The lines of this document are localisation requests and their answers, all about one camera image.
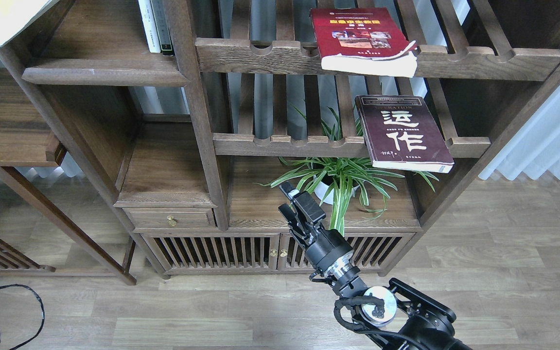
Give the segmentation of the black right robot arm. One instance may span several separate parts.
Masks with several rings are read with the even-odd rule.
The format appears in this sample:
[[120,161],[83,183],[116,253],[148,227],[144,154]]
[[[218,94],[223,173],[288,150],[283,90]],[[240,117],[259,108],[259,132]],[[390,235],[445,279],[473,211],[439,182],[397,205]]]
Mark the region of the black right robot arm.
[[383,350],[468,348],[454,336],[453,310],[396,278],[387,287],[367,286],[352,263],[353,248],[337,230],[324,228],[325,213],[311,195],[289,182],[280,190],[289,204],[279,211],[313,266],[310,280],[328,284],[338,296],[333,314],[342,327],[366,335]]

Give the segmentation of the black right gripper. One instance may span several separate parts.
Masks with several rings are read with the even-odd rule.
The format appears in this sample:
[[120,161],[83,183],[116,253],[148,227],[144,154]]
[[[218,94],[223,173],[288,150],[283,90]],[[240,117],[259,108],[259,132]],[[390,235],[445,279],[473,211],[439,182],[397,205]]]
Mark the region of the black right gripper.
[[355,266],[351,263],[353,248],[337,230],[324,228],[321,222],[325,212],[311,195],[298,192],[288,181],[279,188],[291,205],[283,203],[278,209],[314,269],[309,279],[315,280],[316,275],[322,276],[322,280],[355,279]]

